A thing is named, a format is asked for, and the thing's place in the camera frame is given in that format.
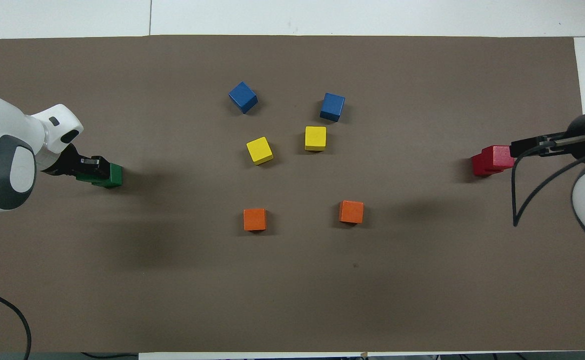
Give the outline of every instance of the green block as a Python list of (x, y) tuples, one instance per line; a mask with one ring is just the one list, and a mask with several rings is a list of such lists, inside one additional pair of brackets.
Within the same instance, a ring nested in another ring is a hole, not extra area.
[(75, 176), (80, 182), (91, 183), (96, 187), (116, 188), (123, 184), (122, 167), (118, 164), (110, 163), (110, 178), (98, 178), (97, 176), (78, 173)]

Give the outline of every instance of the red block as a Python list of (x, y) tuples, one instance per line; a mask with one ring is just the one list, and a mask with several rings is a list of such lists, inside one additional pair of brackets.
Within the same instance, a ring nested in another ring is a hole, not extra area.
[(488, 146), (471, 159), (472, 172), (476, 176), (498, 174), (512, 168), (515, 164), (515, 159), (510, 157), (510, 148), (507, 145)]

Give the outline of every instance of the white tiled floor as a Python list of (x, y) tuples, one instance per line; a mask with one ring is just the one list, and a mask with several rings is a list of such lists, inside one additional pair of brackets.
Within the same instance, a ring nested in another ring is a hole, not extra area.
[(576, 37), (585, 112), (585, 0), (0, 0), (0, 39), (162, 34)]

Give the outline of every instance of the cable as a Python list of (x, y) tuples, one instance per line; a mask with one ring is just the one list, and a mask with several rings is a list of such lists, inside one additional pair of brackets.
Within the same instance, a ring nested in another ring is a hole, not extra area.
[(136, 353), (115, 353), (114, 355), (93, 355), (91, 353), (82, 352), (85, 356), (93, 359), (114, 359), (114, 358), (126, 358), (128, 356), (132, 356), (133, 358), (137, 357)]
[(25, 330), (25, 353), (23, 354), (23, 360), (28, 360), (30, 357), (30, 345), (33, 342), (33, 339), (30, 335), (30, 326), (28, 326), (28, 321), (26, 321), (26, 317), (21, 312), (21, 310), (19, 310), (17, 306), (14, 306), (10, 301), (0, 296), (0, 303), (9, 307), (16, 314), (16, 316), (19, 317), (19, 320), (21, 320), (23, 324), (23, 329)]
[(549, 143), (545, 145), (539, 145), (533, 148), (529, 148), (528, 150), (521, 153), (521, 155), (519, 155), (519, 157), (517, 157), (517, 159), (514, 161), (514, 166), (512, 166), (512, 173), (510, 174), (510, 193), (512, 195), (512, 226), (517, 226), (517, 224), (519, 224), (519, 219), (521, 219), (524, 210), (526, 209), (526, 207), (528, 207), (528, 204), (533, 200), (537, 193), (539, 193), (546, 185), (548, 185), (548, 183), (555, 180), (555, 178), (562, 175), (563, 173), (566, 173), (566, 171), (571, 170), (572, 168), (578, 166), (579, 164), (585, 163), (584, 156), (571, 162), (570, 164), (567, 164), (566, 166), (555, 171), (555, 173), (553, 173), (552, 175), (548, 176), (546, 180), (542, 181), (541, 184), (537, 185), (537, 187), (535, 187), (535, 189), (528, 195), (528, 197), (523, 201), (523, 205), (521, 205), (521, 208), (518, 211), (517, 197), (515, 193), (515, 170), (517, 169), (517, 164), (519, 164), (519, 162), (528, 155), (545, 148), (553, 148), (553, 146), (555, 146), (555, 142), (549, 141)]

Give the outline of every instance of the yellow block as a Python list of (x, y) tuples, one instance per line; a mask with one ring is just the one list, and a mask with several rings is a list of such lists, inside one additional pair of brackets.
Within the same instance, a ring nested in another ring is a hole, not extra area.
[(326, 150), (326, 127), (306, 126), (306, 139), (303, 148), (308, 151)]
[(250, 157), (256, 166), (274, 158), (273, 151), (270, 150), (268, 140), (265, 137), (254, 139), (253, 141), (247, 143), (246, 146), (248, 148), (248, 152), (250, 153)]

